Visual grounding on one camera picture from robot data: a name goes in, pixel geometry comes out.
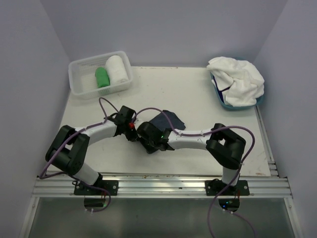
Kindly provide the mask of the white rolled towel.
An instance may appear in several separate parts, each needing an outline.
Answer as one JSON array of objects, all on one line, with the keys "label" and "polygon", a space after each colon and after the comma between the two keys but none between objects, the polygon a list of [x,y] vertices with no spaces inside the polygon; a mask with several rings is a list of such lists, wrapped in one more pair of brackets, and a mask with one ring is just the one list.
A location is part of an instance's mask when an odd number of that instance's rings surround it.
[{"label": "white rolled towel", "polygon": [[123,60],[120,56],[111,56],[105,63],[110,84],[116,85],[129,80]]}]

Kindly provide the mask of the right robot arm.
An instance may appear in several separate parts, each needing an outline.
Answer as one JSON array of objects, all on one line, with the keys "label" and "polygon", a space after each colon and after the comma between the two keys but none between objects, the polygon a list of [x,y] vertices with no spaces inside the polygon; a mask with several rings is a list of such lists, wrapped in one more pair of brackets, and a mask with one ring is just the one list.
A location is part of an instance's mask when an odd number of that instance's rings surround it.
[{"label": "right robot arm", "polygon": [[208,151],[222,166],[220,188],[225,194],[233,194],[238,189],[238,169],[241,165],[246,140],[216,123],[210,130],[187,133],[184,130],[170,128],[159,130],[150,122],[136,126],[141,142],[148,150],[174,151],[179,149],[198,149]]}]

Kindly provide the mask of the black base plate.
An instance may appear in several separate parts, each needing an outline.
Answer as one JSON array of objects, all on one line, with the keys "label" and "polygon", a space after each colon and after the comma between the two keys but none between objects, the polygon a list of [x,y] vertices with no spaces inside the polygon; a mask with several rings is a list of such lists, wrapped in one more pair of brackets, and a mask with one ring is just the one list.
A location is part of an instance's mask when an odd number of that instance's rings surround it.
[{"label": "black base plate", "polygon": [[117,180],[101,180],[94,185],[85,185],[79,181],[73,181],[72,184],[75,186],[74,195],[79,196],[116,196],[119,188]]},{"label": "black base plate", "polygon": [[219,179],[206,180],[205,181],[205,191],[207,196],[249,196],[249,185],[246,180],[238,180],[237,184],[234,186],[229,186],[221,194],[220,192],[226,187],[226,184]]}]

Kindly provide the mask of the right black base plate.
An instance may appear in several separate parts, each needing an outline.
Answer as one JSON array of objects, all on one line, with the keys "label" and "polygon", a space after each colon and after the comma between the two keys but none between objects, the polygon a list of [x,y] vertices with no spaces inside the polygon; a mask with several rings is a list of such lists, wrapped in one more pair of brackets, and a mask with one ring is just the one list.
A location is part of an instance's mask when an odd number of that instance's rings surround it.
[{"label": "right black base plate", "polygon": [[249,185],[246,180],[238,180],[237,184],[234,186],[229,186],[221,194],[220,192],[226,187],[226,184],[219,179],[206,180],[205,181],[205,191],[207,196],[249,196]]}]

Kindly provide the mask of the white plastic basket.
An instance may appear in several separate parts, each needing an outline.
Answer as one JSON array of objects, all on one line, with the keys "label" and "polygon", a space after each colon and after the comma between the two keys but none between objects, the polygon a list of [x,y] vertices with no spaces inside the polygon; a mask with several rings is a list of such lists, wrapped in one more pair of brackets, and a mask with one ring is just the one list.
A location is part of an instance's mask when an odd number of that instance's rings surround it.
[{"label": "white plastic basket", "polygon": [[73,61],[68,75],[72,94],[82,99],[127,90],[133,81],[133,70],[123,51]]}]

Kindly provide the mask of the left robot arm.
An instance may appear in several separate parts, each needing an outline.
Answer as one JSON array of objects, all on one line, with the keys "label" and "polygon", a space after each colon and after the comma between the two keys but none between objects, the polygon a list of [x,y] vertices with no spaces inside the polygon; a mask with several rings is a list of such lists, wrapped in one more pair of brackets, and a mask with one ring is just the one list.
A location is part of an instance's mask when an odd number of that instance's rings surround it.
[{"label": "left robot arm", "polygon": [[125,135],[127,140],[136,141],[137,133],[133,124],[136,112],[126,106],[112,117],[87,127],[62,126],[49,147],[45,160],[63,173],[85,183],[85,188],[96,195],[102,191],[101,175],[85,163],[88,147],[106,138]]}]

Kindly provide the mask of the aluminium mounting rail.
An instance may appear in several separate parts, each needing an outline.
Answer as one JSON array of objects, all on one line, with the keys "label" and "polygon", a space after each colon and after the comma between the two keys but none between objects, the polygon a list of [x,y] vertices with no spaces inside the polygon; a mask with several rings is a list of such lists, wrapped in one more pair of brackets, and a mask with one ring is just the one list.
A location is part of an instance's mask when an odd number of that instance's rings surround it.
[{"label": "aluminium mounting rail", "polygon": [[[118,181],[117,198],[205,198],[208,176],[104,174],[105,180]],[[248,198],[291,198],[288,179],[279,177],[245,177]],[[72,179],[59,175],[37,179],[33,197],[73,197]]]}]

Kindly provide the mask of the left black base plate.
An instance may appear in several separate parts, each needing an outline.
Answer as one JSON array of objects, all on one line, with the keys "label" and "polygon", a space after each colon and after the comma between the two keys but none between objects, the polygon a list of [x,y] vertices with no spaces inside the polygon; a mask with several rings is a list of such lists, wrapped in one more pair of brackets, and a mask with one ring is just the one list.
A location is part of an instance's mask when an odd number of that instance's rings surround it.
[{"label": "left black base plate", "polygon": [[75,186],[74,195],[79,196],[116,196],[119,188],[117,180],[101,180],[94,185],[85,185],[79,181],[73,181],[72,184]]}]

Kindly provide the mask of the green rolled towel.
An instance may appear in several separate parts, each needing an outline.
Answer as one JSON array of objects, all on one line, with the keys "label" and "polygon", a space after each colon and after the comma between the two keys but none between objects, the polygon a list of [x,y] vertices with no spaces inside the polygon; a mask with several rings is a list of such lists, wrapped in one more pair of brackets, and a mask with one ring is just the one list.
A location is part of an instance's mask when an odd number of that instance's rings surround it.
[{"label": "green rolled towel", "polygon": [[98,67],[95,71],[95,78],[96,78],[98,88],[110,86],[109,76],[105,68]]}]

